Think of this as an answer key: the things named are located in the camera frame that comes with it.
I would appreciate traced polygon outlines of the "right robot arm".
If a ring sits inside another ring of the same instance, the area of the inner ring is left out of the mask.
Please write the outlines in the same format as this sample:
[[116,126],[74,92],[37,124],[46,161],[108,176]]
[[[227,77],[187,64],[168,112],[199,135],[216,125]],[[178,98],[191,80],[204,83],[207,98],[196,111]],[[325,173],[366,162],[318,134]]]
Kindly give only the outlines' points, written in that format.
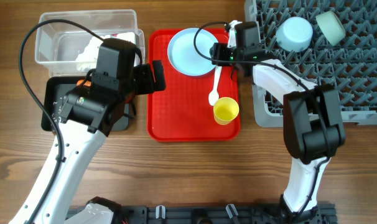
[[317,192],[322,174],[345,143],[338,91],[290,71],[266,53],[257,22],[224,22],[228,42],[210,48],[214,65],[232,66],[283,105],[284,143],[292,156],[289,182],[274,214],[279,223],[320,218]]

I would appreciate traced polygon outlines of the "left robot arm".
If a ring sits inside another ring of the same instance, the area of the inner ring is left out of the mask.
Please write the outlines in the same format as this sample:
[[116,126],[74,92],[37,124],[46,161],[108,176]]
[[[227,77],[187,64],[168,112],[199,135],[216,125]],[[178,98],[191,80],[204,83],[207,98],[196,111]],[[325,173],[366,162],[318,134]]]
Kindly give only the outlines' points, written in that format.
[[166,88],[161,61],[135,65],[140,57],[131,42],[103,41],[96,68],[88,72],[90,86],[81,83],[63,97],[51,152],[12,223],[64,222],[86,168],[125,116],[126,104]]

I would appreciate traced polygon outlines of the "white plastic spoon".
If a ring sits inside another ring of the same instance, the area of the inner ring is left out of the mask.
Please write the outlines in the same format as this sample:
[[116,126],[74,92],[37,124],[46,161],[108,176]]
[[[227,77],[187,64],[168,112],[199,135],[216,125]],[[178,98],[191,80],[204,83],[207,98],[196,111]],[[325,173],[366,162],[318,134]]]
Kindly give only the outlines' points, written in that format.
[[208,102],[211,106],[214,106],[215,103],[219,99],[218,84],[219,84],[220,77],[221,77],[221,71],[222,71],[222,67],[220,67],[220,66],[215,67],[213,89],[208,95]]

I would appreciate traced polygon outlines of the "green bowl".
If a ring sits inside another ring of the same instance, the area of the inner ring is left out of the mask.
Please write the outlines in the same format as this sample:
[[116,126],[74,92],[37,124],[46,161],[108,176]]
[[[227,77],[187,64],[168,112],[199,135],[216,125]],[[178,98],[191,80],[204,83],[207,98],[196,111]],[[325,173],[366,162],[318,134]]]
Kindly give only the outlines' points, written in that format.
[[342,23],[333,11],[319,14],[315,19],[323,35],[332,46],[337,45],[346,36]]

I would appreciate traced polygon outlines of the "orange carrot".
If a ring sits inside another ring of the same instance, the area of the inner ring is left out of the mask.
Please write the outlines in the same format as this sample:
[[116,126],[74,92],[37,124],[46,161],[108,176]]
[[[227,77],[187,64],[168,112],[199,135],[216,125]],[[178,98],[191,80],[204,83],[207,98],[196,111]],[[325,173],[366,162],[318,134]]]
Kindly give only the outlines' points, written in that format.
[[91,86],[91,81],[86,81],[86,82],[83,82],[83,80],[77,81],[77,86],[82,86],[82,85],[90,87]]

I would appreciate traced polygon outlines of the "white rice pile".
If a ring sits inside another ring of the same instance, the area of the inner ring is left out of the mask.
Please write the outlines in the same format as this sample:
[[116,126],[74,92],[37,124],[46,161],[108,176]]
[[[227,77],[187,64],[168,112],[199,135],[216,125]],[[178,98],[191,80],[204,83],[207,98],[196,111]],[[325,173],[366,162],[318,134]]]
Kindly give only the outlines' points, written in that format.
[[52,119],[55,123],[59,123],[60,121],[60,112],[62,110],[62,99],[56,98],[52,105]]

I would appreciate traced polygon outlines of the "small light blue bowl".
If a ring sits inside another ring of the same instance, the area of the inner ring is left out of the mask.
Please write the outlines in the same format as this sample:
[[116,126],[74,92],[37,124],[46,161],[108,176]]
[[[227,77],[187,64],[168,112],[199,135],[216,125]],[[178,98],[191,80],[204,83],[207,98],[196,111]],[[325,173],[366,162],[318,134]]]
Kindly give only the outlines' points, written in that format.
[[276,41],[280,48],[291,52],[301,52],[310,45],[313,28],[302,17],[291,17],[284,21],[276,32]]

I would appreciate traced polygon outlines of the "large light blue plate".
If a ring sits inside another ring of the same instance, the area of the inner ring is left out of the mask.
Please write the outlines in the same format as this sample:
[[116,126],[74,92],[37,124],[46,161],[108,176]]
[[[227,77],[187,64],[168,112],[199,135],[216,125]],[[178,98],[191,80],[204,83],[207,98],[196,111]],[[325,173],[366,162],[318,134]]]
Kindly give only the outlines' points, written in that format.
[[[195,50],[193,41],[198,28],[184,29],[176,33],[170,40],[167,48],[169,62],[180,73],[199,77],[212,71],[215,65],[203,58]],[[197,49],[210,57],[210,48],[217,43],[216,37],[207,30],[201,30],[196,38]]]

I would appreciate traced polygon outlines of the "yellow plastic cup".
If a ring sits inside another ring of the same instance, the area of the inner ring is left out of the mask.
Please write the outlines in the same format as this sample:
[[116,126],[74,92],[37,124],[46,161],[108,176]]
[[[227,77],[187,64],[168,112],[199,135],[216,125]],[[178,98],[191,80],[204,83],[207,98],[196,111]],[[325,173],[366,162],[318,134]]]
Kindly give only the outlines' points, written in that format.
[[215,121],[220,125],[231,123],[239,114],[240,107],[236,100],[223,97],[216,101],[213,106]]

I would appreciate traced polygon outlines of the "white tissue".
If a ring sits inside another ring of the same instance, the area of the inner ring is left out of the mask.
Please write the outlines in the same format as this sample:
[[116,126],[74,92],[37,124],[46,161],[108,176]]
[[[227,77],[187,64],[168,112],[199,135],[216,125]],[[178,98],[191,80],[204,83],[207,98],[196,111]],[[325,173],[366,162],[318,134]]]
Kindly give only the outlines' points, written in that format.
[[96,67],[99,48],[102,43],[102,40],[92,37],[83,52],[77,56],[75,61],[78,63],[77,69],[80,72],[87,72]]

